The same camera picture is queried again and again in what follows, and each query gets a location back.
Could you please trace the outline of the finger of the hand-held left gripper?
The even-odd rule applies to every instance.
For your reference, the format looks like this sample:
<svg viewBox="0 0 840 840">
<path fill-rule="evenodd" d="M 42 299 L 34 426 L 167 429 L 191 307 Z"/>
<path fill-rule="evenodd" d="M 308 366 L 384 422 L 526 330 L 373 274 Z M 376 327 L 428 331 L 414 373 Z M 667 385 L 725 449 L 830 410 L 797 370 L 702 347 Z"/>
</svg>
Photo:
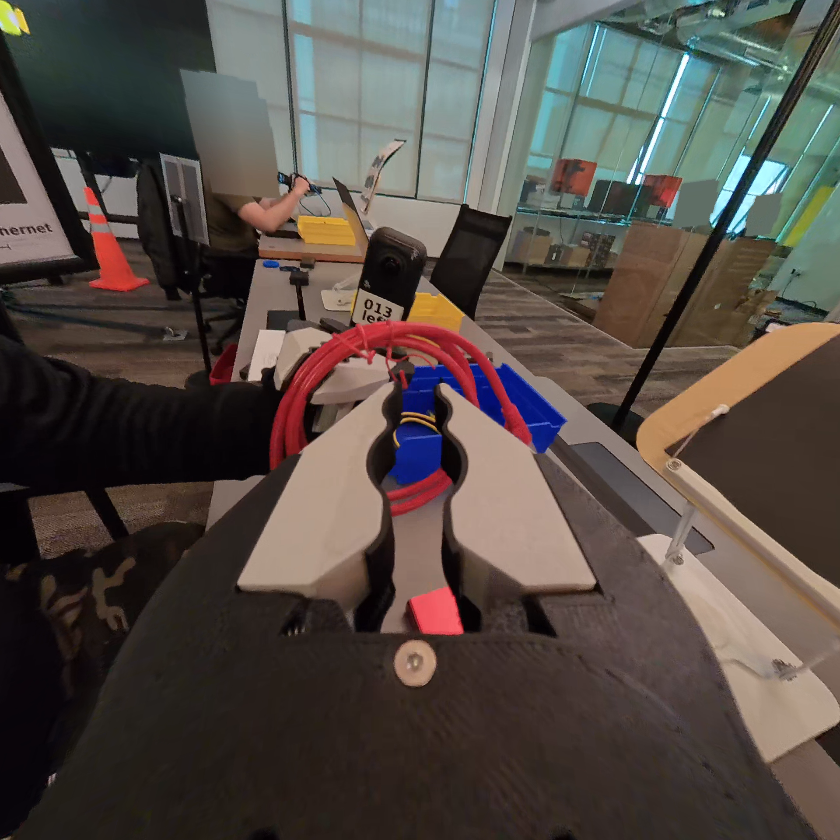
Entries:
<svg viewBox="0 0 840 840">
<path fill-rule="evenodd" d="M 386 360 L 345 360 L 310 395 L 316 406 L 357 403 L 391 379 Z"/>
<path fill-rule="evenodd" d="M 304 361 L 334 336 L 312 326 L 286 331 L 275 363 L 275 389 L 286 390 Z"/>
</svg>

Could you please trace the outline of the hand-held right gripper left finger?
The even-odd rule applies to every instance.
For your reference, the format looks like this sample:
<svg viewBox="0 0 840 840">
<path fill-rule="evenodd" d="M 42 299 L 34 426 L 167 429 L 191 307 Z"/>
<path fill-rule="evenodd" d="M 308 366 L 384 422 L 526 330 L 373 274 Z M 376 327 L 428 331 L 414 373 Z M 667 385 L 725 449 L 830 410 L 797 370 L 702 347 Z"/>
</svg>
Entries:
<svg viewBox="0 0 840 840">
<path fill-rule="evenodd" d="M 394 466 L 399 384 L 376 392 L 289 458 L 294 465 L 241 571 L 242 592 L 337 603 L 377 633 L 395 597 L 395 534 L 383 481 Z"/>
</svg>

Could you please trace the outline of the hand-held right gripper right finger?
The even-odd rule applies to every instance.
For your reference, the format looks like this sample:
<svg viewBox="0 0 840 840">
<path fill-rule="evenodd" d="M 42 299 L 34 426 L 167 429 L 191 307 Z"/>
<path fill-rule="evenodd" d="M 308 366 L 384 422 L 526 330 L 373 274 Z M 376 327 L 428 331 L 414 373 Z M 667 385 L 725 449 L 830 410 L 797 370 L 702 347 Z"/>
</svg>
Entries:
<svg viewBox="0 0 840 840">
<path fill-rule="evenodd" d="M 537 596 L 593 592 L 597 581 L 543 466 L 551 466 L 448 384 L 435 388 L 444 503 L 442 563 L 462 627 Z"/>
</svg>

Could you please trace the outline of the blue plastic bin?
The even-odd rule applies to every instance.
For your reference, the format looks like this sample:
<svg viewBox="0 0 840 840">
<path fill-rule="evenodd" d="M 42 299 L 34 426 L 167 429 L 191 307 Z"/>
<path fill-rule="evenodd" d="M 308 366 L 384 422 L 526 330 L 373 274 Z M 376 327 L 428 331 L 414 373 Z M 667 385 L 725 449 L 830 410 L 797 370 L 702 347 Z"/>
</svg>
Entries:
<svg viewBox="0 0 840 840">
<path fill-rule="evenodd" d="M 543 453 L 552 444 L 566 420 L 532 385 L 509 364 L 496 368 L 512 404 L 519 410 L 532 437 L 532 446 Z M 431 476 L 440 468 L 442 437 L 435 421 L 434 390 L 439 383 L 462 389 L 454 375 L 443 365 L 417 367 L 402 395 L 404 414 L 425 416 L 428 424 L 415 418 L 402 423 L 395 431 L 395 465 L 390 477 L 406 486 Z"/>
</svg>

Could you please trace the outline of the person's left forearm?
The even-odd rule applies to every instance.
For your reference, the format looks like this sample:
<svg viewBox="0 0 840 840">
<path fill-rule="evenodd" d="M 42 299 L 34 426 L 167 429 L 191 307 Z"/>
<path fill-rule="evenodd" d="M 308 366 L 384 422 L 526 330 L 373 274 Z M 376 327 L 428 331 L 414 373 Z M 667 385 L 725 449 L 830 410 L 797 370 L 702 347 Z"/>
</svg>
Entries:
<svg viewBox="0 0 840 840">
<path fill-rule="evenodd" d="M 1 339 L 1 480 L 48 492 L 244 480 L 269 471 L 279 394 L 96 376 Z"/>
</svg>

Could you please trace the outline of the yellow plastic bin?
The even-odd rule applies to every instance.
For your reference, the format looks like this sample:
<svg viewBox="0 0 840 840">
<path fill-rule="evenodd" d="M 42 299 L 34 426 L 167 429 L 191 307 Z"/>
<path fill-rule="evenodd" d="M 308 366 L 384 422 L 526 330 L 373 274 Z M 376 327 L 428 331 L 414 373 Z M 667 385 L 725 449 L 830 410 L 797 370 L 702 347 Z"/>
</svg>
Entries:
<svg viewBox="0 0 840 840">
<path fill-rule="evenodd" d="M 296 226 L 307 245 L 356 246 L 354 228 L 344 217 L 303 215 L 298 217 Z"/>
<path fill-rule="evenodd" d="M 407 322 L 429 324 L 454 333 L 460 332 L 465 314 L 443 294 L 417 292 Z"/>
</svg>

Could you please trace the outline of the tan board with black panel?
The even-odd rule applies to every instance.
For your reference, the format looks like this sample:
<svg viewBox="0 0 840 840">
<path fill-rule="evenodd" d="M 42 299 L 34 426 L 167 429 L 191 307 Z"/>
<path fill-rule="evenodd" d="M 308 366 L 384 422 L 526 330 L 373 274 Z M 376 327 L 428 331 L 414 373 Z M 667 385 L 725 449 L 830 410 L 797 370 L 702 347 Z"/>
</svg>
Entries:
<svg viewBox="0 0 840 840">
<path fill-rule="evenodd" d="M 838 652 L 839 327 L 811 322 L 756 340 L 652 413 L 637 430 L 644 462 L 767 565 L 835 637 L 791 680 Z"/>
<path fill-rule="evenodd" d="M 343 214 L 352 229 L 355 245 L 364 255 L 375 226 L 357 207 L 349 188 L 338 178 L 334 177 L 332 180 L 342 204 Z"/>
</svg>

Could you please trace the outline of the black mesh office chair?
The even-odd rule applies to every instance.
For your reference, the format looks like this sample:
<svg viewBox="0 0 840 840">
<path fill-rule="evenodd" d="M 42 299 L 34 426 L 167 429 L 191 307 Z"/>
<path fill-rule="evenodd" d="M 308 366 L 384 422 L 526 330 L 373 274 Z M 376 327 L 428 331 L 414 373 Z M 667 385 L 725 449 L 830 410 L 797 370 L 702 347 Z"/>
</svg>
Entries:
<svg viewBox="0 0 840 840">
<path fill-rule="evenodd" d="M 469 319 L 475 320 L 481 292 L 502 245 L 512 216 L 485 213 L 463 204 L 429 278 Z"/>
</svg>

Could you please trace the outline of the wooden desk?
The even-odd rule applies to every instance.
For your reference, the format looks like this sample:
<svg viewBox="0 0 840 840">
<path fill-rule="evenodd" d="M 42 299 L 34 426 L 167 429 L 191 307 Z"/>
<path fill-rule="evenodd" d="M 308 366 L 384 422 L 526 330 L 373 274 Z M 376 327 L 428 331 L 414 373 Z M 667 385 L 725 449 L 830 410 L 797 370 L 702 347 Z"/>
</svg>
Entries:
<svg viewBox="0 0 840 840">
<path fill-rule="evenodd" d="M 300 261 L 310 260 L 334 264 L 361 265 L 364 263 L 369 239 L 362 236 L 351 245 L 309 245 L 290 230 L 263 234 L 258 252 L 262 259 Z"/>
</svg>

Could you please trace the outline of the black jacket on chair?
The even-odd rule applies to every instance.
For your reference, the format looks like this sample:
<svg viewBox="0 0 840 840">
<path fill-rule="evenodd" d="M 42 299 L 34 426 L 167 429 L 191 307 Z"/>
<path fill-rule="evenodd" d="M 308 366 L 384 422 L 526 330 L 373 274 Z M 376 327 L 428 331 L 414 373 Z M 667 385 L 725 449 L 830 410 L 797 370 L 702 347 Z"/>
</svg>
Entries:
<svg viewBox="0 0 840 840">
<path fill-rule="evenodd" d="M 172 244 L 172 229 L 165 202 L 165 188 L 161 173 L 160 156 L 140 163 L 136 181 L 138 206 L 138 231 L 144 253 L 149 257 L 158 285 L 169 300 L 180 300 L 182 277 L 176 265 Z"/>
</svg>

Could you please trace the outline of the grey panel on stand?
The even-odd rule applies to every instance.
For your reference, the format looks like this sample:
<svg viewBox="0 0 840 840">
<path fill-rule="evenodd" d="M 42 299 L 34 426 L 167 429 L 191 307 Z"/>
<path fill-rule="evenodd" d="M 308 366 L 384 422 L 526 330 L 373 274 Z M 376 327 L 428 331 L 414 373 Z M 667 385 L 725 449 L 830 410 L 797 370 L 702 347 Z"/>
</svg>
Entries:
<svg viewBox="0 0 840 840">
<path fill-rule="evenodd" d="M 201 302 L 203 258 L 209 247 L 209 233 L 201 164 L 198 160 L 163 153 L 160 163 L 176 265 L 181 272 L 181 285 L 192 303 L 204 370 L 209 378 L 213 365 Z"/>
</svg>

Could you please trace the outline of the orange traffic cone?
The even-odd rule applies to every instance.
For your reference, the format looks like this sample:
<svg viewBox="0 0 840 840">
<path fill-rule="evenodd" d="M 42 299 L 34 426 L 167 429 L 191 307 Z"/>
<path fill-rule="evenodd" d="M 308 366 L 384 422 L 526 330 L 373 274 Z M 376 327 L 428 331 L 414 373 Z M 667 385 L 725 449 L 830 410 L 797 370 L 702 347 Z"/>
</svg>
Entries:
<svg viewBox="0 0 840 840">
<path fill-rule="evenodd" d="M 131 292 L 150 285 L 136 276 L 113 234 L 107 218 L 89 186 L 84 187 L 90 234 L 99 264 L 99 277 L 89 287 L 105 291 Z"/>
</svg>

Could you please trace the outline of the person's camouflage trousers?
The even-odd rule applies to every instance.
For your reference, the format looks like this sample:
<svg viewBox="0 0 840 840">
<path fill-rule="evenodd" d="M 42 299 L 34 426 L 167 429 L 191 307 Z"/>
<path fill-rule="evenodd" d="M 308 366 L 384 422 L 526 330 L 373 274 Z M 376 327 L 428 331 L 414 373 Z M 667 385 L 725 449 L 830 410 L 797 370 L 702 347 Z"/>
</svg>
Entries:
<svg viewBox="0 0 840 840">
<path fill-rule="evenodd" d="M 203 525 L 165 521 L 97 550 L 2 572 L 2 649 L 45 632 L 63 664 L 110 668 L 130 630 Z"/>
</svg>

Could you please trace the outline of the large cardboard box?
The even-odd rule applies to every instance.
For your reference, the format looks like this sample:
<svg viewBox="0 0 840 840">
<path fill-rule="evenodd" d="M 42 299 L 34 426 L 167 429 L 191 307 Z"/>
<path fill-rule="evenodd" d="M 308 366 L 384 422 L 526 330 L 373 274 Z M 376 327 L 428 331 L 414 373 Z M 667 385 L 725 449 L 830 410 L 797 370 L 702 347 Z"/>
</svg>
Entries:
<svg viewBox="0 0 840 840">
<path fill-rule="evenodd" d="M 595 310 L 593 325 L 648 349 L 685 285 L 708 234 L 634 223 Z M 669 348 L 743 348 L 774 291 L 752 287 L 776 249 L 772 239 L 725 238 L 670 334 Z"/>
</svg>

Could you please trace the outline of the framed marker poster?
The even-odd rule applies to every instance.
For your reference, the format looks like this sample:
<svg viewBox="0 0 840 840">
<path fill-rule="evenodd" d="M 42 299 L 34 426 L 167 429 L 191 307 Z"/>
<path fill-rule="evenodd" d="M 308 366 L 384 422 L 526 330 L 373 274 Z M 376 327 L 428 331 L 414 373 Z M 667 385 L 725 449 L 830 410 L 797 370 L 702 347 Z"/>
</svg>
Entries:
<svg viewBox="0 0 840 840">
<path fill-rule="evenodd" d="M 99 267 L 5 38 L 1 39 L 1 280 Z"/>
</svg>

